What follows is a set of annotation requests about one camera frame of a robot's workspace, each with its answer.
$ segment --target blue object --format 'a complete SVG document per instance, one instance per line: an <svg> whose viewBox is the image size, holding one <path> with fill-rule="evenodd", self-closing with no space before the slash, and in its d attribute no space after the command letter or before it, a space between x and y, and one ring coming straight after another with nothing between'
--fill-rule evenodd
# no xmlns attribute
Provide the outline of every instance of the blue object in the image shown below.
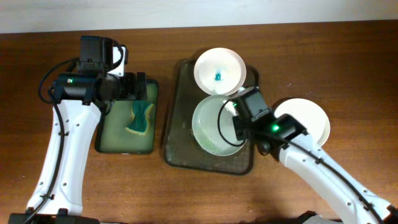
<svg viewBox="0 0 398 224"><path fill-rule="evenodd" d="M221 72L219 70L216 71L216 81L220 81L221 80Z"/></svg>

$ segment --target white wall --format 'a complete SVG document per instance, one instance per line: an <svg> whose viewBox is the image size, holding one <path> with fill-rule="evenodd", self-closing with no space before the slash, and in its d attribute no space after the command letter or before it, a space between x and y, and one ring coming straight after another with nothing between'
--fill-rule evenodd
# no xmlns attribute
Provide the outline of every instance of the white wall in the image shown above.
<svg viewBox="0 0 398 224"><path fill-rule="evenodd" d="M398 19L398 0L0 1L0 33Z"/></svg>

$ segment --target dark tray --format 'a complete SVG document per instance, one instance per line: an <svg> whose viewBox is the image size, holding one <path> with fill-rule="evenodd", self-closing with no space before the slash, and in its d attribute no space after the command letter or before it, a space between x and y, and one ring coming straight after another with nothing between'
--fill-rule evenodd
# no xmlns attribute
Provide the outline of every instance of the dark tray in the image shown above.
<svg viewBox="0 0 398 224"><path fill-rule="evenodd" d="M197 143L192 131L192 116L196 106L208 94L195 82L195 60L180 64L174 102L170 111L164 139L164 157L167 164L188 169L206 170L224 174L244 175L253 167L254 146L250 141L230 156L215 156ZM245 87L258 86L258 73L246 67Z"/></svg>

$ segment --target tray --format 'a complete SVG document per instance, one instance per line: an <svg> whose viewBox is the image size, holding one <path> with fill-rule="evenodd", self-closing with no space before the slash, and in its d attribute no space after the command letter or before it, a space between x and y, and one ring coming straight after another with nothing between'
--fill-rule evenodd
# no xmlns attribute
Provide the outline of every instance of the tray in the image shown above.
<svg viewBox="0 0 398 224"><path fill-rule="evenodd" d="M164 139L164 159L174 167L198 169L224 174L244 175L253 167L254 146L250 141L235 154L214 156L197 143L192 131L193 112L207 95L195 82L193 68L195 60L180 64L174 102L170 111ZM243 86L258 86L258 73L246 67L247 74Z"/></svg>
<svg viewBox="0 0 398 224"><path fill-rule="evenodd" d="M103 110L95 139L95 150L102 153L149 154L154 150L157 95L159 84L147 80L147 101L154 104L149 113L149 130L145 136L126 131L132 121L132 101L116 101L108 115Z"/></svg>

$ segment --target green led light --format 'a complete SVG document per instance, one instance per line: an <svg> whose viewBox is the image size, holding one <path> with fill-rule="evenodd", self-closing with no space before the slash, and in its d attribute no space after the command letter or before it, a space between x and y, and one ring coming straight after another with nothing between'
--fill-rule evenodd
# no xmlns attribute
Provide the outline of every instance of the green led light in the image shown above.
<svg viewBox="0 0 398 224"><path fill-rule="evenodd" d="M276 125L276 124L273 125L273 126L272 126L272 130L273 130L273 131L278 131L278 130L279 130L279 126Z"/></svg>

